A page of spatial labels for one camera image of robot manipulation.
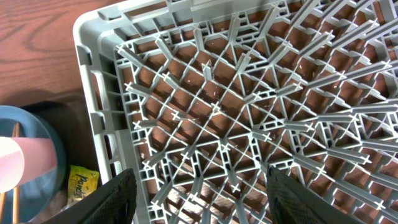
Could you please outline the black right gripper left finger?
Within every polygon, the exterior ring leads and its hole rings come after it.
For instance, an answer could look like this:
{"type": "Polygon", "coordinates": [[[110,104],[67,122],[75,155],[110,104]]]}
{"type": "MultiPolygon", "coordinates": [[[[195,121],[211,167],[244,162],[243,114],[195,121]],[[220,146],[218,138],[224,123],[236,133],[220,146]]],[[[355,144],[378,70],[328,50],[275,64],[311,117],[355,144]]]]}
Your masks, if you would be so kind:
{"type": "Polygon", "coordinates": [[[129,168],[46,222],[131,224],[137,207],[136,197],[136,177],[129,168]]]}

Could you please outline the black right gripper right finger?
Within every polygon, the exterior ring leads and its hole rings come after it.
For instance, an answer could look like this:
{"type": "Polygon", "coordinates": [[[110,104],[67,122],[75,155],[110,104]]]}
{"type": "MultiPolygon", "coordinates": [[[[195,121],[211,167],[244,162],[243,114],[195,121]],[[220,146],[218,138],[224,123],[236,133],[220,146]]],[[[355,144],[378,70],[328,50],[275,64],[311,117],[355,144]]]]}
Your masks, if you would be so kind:
{"type": "Polygon", "coordinates": [[[267,166],[267,197],[272,222],[344,224],[360,221],[339,211],[279,169],[267,166]]]}

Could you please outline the yellow green snack wrapper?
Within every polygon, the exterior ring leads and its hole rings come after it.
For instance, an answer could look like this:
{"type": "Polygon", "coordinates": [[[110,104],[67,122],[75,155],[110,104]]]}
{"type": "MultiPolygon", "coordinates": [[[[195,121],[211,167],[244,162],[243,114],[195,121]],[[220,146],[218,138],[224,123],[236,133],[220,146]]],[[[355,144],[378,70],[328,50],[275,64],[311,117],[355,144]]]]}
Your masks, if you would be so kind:
{"type": "Polygon", "coordinates": [[[73,205],[93,193],[98,186],[100,173],[81,166],[70,166],[67,204],[73,205]]]}

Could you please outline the pink cup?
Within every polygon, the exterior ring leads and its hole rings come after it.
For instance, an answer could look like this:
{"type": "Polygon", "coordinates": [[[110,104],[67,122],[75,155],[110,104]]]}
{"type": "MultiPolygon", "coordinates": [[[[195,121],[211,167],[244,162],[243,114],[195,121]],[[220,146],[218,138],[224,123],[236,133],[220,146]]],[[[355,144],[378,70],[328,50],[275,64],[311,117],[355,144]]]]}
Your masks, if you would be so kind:
{"type": "Polygon", "coordinates": [[[1,192],[25,184],[57,166],[51,139],[1,138],[1,192]]]}

